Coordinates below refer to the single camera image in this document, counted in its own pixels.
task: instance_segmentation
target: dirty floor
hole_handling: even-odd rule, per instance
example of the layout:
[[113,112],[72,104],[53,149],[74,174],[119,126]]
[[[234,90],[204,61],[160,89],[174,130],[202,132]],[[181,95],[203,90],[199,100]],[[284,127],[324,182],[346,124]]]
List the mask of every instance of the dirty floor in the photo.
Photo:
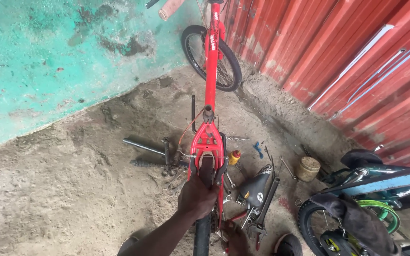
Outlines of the dirty floor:
[[[168,136],[171,150],[191,118],[191,96],[203,104],[205,82],[192,68],[177,69],[139,85],[126,95],[93,106],[33,134],[0,146],[0,256],[1,255],[116,255],[119,246],[136,230],[154,229],[176,210],[160,169],[138,168],[130,160],[142,158],[162,163],[143,149],[122,142],[137,136],[162,149]],[[242,151],[241,162],[255,174],[270,163],[259,158],[252,145],[259,141],[274,156],[294,167],[302,156],[299,142],[287,131],[261,118],[242,94],[217,92],[219,130],[250,141],[228,141],[228,150]],[[188,151],[193,137],[186,132],[182,148]],[[230,167],[240,184],[242,174]],[[296,199],[306,200],[322,185],[317,181],[294,181],[282,168],[281,185],[266,217],[269,236],[256,255],[270,255],[276,240],[287,232],[301,237],[296,224]],[[184,179],[180,178],[174,185]],[[233,201],[225,204],[230,218],[245,208]],[[191,255],[191,228],[172,255]],[[220,240],[211,237],[210,255],[222,255]],[[305,255],[311,251],[304,243]],[[250,242],[254,250],[254,241]]]

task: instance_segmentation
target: red metal sheet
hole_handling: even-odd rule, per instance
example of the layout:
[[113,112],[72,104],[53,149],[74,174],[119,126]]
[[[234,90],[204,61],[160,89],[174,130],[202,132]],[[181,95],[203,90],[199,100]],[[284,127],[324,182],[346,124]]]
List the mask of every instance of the red metal sheet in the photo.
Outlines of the red metal sheet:
[[383,144],[385,162],[410,166],[410,0],[234,0],[225,17],[242,60],[363,147]]

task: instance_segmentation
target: person's hand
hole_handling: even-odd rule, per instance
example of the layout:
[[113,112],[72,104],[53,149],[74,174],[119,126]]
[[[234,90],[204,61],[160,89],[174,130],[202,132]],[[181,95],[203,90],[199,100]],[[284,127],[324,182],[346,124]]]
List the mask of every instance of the person's hand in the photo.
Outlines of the person's hand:
[[229,240],[229,256],[250,255],[248,240],[241,227],[232,221],[226,221],[222,231],[227,235],[227,239]]
[[213,209],[219,194],[219,186],[213,184],[207,189],[197,175],[185,183],[178,197],[178,211],[190,213],[196,219],[207,216]]

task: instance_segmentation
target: black bicycle seat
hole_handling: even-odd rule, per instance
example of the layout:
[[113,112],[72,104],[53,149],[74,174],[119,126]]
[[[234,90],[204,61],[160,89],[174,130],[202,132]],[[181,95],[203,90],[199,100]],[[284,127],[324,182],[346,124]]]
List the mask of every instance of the black bicycle seat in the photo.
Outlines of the black bicycle seat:
[[361,163],[361,160],[372,164],[383,164],[382,159],[376,153],[367,149],[352,149],[348,151],[341,158],[341,163],[350,169],[355,169]]
[[259,207],[262,205],[265,199],[265,183],[272,171],[273,167],[271,165],[265,165],[253,178],[240,185],[240,194],[251,206]]

